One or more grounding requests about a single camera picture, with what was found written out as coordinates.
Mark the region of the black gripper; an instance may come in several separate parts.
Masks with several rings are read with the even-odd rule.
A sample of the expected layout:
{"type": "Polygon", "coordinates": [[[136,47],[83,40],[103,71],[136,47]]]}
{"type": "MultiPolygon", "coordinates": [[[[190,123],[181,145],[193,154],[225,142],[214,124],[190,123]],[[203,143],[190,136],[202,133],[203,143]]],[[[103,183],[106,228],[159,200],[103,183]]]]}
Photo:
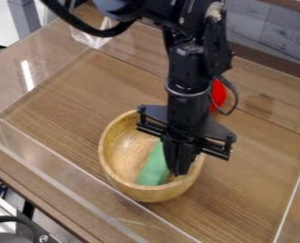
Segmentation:
{"type": "MultiPolygon", "coordinates": [[[[163,157],[174,175],[186,175],[198,154],[205,153],[229,160],[237,135],[213,118],[210,85],[198,94],[168,92],[167,105],[138,107],[138,130],[162,140],[163,157]]],[[[234,111],[221,109],[223,115],[234,111]]]]}

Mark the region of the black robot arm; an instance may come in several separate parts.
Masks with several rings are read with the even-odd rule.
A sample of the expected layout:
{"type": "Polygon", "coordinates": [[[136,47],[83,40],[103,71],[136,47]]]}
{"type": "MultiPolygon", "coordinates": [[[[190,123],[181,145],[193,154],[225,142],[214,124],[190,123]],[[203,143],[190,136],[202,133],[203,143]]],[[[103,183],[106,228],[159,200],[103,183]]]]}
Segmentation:
{"type": "Polygon", "coordinates": [[[166,105],[138,108],[138,129],[162,140],[167,168],[185,175],[195,157],[206,153],[227,159],[237,135],[211,115],[213,82],[223,84],[231,68],[223,0],[92,0],[99,10],[127,24],[139,18],[162,28],[168,69],[166,105]]]}

